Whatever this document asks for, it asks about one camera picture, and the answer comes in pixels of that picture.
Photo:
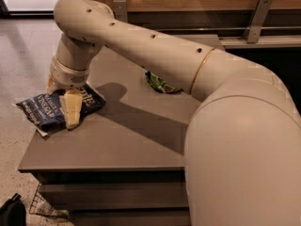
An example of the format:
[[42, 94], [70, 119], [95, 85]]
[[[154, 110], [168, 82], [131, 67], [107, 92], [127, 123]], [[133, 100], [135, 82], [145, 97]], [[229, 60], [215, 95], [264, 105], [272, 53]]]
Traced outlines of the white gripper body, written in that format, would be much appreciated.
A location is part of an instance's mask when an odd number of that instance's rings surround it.
[[71, 69], [63, 65], [56, 56], [53, 56], [50, 74], [60, 84], [61, 89], [73, 89], [80, 88], [86, 83], [89, 69], [83, 71]]

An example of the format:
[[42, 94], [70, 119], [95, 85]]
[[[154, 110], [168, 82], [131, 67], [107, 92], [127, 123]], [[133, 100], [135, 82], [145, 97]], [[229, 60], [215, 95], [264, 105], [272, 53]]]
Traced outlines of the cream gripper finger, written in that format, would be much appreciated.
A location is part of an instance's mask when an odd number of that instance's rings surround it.
[[46, 87], [46, 91], [48, 94], [52, 94], [55, 91], [60, 90], [60, 84], [54, 79], [54, 77], [50, 74], [48, 76], [48, 82], [47, 82], [47, 87]]
[[75, 128], [80, 121], [83, 96], [79, 89], [69, 89], [59, 97], [66, 127]]

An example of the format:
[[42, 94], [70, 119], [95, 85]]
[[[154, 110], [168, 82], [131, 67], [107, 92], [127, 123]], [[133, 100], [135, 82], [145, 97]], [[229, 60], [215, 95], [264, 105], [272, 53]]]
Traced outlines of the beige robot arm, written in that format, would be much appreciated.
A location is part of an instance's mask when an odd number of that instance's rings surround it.
[[200, 102], [184, 142], [193, 226], [301, 226], [301, 117], [279, 77], [208, 45], [127, 24], [92, 0], [58, 0], [47, 90], [83, 86], [107, 47]]

